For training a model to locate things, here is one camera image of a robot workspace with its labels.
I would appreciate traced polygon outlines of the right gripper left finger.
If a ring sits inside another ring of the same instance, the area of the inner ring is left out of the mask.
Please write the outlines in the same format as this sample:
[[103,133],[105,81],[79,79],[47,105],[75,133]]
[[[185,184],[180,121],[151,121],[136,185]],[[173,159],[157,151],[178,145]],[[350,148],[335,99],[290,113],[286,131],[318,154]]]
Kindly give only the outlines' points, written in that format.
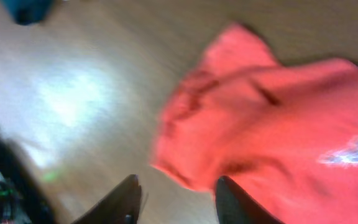
[[73,224],[136,224],[141,200],[142,187],[138,176],[128,175]]

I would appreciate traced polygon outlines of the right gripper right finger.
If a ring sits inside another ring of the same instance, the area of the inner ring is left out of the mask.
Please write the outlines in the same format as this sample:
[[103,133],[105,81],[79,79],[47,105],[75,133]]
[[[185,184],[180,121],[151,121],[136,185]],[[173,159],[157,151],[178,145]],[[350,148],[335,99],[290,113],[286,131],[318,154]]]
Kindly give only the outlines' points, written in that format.
[[215,187],[219,224],[281,224],[228,176],[221,176]]

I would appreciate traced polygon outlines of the red printed t-shirt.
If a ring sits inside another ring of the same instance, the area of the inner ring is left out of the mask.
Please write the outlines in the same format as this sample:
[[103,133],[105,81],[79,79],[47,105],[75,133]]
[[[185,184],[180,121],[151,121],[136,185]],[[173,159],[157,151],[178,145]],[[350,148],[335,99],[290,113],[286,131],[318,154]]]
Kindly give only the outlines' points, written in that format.
[[358,223],[358,67],[285,67],[229,26],[165,105],[152,165],[202,192],[226,175],[284,223]]

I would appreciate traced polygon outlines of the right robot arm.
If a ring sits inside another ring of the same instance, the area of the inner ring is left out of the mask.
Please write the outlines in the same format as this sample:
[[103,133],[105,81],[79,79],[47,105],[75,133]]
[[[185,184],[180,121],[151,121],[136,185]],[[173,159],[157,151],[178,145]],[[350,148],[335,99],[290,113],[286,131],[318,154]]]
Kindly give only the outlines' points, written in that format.
[[[278,223],[228,176],[214,189],[219,223]],[[128,175],[74,224],[137,223],[145,201],[137,175]],[[11,147],[0,139],[0,223],[55,223],[47,199],[37,188]]]

